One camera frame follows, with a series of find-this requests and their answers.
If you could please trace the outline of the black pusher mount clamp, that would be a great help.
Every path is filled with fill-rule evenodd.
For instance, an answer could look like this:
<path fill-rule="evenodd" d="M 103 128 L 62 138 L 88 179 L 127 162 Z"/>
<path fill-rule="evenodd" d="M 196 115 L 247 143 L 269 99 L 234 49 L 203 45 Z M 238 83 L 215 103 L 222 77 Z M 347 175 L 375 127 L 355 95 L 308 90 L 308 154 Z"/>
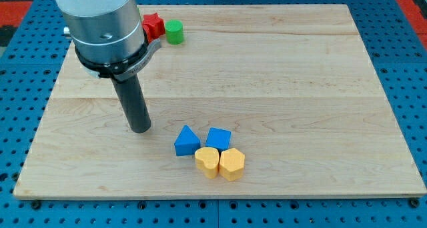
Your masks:
<path fill-rule="evenodd" d="M 78 48 L 75 48 L 75 53 L 86 72 L 91 76 L 99 79 L 112 78 L 118 81 L 125 81 L 137 75 L 160 48 L 161 39 L 154 39 L 148 45 L 144 44 L 137 53 L 117 63 L 93 63 L 84 58 Z"/>

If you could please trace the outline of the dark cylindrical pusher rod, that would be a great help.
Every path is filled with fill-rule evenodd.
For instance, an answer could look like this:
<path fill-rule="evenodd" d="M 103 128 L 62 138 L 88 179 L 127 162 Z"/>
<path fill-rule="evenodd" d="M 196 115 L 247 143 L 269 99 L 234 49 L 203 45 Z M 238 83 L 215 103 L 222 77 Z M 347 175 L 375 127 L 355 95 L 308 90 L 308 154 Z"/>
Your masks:
<path fill-rule="evenodd" d="M 134 133 L 144 133 L 151 127 L 151 119 L 147 110 L 141 85 L 137 75 L 118 81 L 111 80 L 123 112 Z"/>

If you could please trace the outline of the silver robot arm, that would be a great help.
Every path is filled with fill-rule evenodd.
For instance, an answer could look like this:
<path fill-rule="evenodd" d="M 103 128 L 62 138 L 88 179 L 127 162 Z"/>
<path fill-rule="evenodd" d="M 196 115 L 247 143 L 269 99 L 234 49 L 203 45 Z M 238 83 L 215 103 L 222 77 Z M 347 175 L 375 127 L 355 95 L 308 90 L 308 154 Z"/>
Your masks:
<path fill-rule="evenodd" d="M 55 0 L 66 22 L 64 34 L 88 73 L 111 79 L 131 130 L 151 127 L 137 74 L 161 48 L 148 39 L 135 0 Z"/>

